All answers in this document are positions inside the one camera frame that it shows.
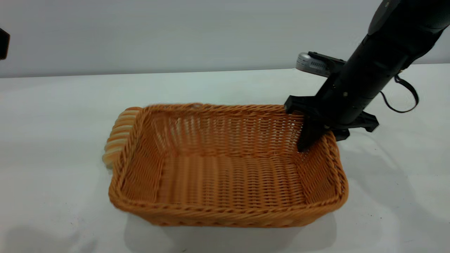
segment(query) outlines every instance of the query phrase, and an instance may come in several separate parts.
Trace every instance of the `basket bottom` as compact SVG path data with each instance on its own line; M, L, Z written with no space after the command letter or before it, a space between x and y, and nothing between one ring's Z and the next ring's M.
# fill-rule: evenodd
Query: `basket bottom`
M273 208L305 204L291 157L180 156L166 159L158 203L220 208Z

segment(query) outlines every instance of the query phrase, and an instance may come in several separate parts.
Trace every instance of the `black cable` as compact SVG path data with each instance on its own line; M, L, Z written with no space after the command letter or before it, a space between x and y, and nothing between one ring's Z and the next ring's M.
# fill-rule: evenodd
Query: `black cable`
M401 79L398 74L395 75L394 80L396 83L399 83L401 85L403 85L403 87L405 87L406 89L408 89L414 96L414 100L416 100L416 104L414 105L413 108L407 110L407 111L399 111L394 109L387 101L386 96L384 95L384 93L382 91L380 91L381 95L383 96L384 102L386 103L386 105L389 107L389 109L391 109L392 111L396 112L396 113L407 113L412 111L414 108L416 108L416 106L419 104L419 95L417 94L416 89L407 81Z

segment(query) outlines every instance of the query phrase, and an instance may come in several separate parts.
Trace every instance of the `wicker basket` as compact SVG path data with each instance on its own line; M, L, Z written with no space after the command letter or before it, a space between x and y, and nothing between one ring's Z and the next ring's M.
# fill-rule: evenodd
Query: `wicker basket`
M333 134L297 152L303 116L282 105L136 111L109 197L155 225L304 226L347 199Z

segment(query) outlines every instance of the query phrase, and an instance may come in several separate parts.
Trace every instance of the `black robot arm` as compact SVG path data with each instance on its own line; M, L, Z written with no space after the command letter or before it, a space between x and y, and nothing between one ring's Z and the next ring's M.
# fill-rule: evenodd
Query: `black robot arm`
M426 54L449 24L448 0L384 0L347 62L310 52L328 66L329 77L315 96L290 96L285 103L287 113L306 115L299 151L329 130L337 140L346 139L349 128L372 132L378 121L364 108L393 77Z

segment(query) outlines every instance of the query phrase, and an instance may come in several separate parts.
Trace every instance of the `table surface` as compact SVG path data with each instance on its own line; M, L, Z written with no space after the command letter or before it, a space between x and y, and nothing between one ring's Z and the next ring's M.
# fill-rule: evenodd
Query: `table surface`
M0 252L449 252L450 64L402 77L421 98L339 142L347 203L298 228L158 227L115 209L101 156L119 113L153 103L283 104L325 78L295 69L0 79ZM385 92L396 108L414 99Z

